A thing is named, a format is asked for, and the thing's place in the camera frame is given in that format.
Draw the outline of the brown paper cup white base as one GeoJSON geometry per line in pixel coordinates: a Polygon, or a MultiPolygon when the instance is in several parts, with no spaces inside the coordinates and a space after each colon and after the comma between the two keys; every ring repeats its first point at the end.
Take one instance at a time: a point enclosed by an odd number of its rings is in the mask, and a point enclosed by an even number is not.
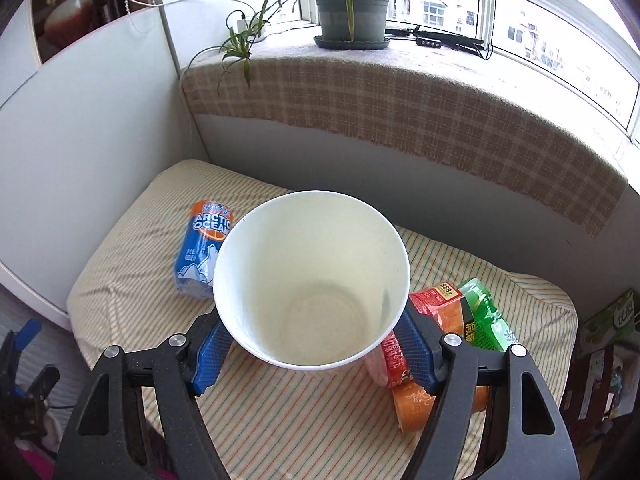
{"type": "Polygon", "coordinates": [[[436,398],[412,380],[392,389],[398,428],[402,434],[421,431],[431,416],[436,398]]]}

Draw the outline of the black power strip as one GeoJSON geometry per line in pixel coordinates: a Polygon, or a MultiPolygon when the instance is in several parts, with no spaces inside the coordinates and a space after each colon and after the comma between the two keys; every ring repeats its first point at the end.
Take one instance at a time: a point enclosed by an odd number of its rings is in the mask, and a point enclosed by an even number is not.
{"type": "Polygon", "coordinates": [[[494,53],[492,44],[485,44],[483,40],[453,34],[452,32],[430,32],[420,26],[413,28],[387,27],[385,36],[392,39],[407,39],[413,41],[417,46],[441,49],[446,47],[451,50],[477,55],[483,60],[489,60],[494,53]]]}

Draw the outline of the plaid beige windowsill cloth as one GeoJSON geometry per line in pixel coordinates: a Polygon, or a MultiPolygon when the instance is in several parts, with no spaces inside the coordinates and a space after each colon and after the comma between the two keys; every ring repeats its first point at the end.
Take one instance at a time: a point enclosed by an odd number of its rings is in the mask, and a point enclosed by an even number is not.
{"type": "Polygon", "coordinates": [[[183,70],[181,89],[194,114],[271,120],[419,156],[525,195],[590,236],[628,188],[570,130],[390,50],[202,54],[183,70]]]}

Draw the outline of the red white vase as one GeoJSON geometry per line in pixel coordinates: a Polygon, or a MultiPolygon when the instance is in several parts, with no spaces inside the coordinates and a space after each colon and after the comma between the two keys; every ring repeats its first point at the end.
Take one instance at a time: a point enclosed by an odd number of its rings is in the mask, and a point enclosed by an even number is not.
{"type": "Polygon", "coordinates": [[[49,44],[59,49],[87,35],[93,24],[93,0],[46,0],[52,8],[43,32],[49,44]]]}

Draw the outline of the potted spider plant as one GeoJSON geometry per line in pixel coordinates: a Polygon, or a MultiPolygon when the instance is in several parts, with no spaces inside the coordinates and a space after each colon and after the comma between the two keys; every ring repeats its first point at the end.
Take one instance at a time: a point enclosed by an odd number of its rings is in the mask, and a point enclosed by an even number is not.
{"type": "MultiPolygon", "coordinates": [[[[390,0],[314,0],[321,28],[319,40],[325,49],[384,49],[387,8],[390,0]]],[[[260,8],[244,20],[258,20],[264,24],[264,38],[267,25],[277,16],[285,4],[299,3],[299,0],[262,0],[260,8]]],[[[196,58],[212,52],[220,53],[219,80],[224,80],[235,66],[241,73],[247,87],[253,82],[253,51],[257,42],[248,42],[236,32],[236,26],[227,25],[227,37],[218,46],[208,47],[196,58]]]]}

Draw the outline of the green snack bag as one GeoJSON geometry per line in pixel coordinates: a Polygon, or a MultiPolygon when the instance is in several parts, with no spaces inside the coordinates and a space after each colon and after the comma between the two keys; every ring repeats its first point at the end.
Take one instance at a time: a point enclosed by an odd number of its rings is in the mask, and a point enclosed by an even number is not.
{"type": "Polygon", "coordinates": [[[511,344],[518,344],[518,338],[510,329],[494,303],[488,288],[478,278],[471,278],[460,286],[475,322],[475,347],[506,351],[511,344]]]}

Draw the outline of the blue orange plastic bottle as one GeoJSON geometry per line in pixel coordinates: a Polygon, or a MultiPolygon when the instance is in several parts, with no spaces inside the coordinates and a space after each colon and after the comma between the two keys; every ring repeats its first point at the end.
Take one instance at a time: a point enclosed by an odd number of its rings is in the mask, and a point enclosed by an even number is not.
{"type": "Polygon", "coordinates": [[[200,200],[190,211],[183,242],[174,265],[176,289],[199,300],[212,299],[216,261],[232,228],[229,207],[200,200]]]}

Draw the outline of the dark cardboard box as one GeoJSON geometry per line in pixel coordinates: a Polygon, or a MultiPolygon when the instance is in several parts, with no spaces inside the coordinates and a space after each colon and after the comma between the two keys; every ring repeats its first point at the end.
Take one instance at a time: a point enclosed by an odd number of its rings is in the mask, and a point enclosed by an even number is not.
{"type": "Polygon", "coordinates": [[[593,438],[605,422],[630,415],[639,391],[639,351],[609,346],[570,366],[560,412],[575,446],[593,438]]]}

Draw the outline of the green white paper bag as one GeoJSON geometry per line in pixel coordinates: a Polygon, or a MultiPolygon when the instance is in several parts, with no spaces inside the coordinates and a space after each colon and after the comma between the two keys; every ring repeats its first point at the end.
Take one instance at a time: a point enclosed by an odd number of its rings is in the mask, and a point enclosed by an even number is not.
{"type": "Polygon", "coordinates": [[[632,288],[579,327],[578,356],[610,344],[639,349],[639,293],[632,288]]]}

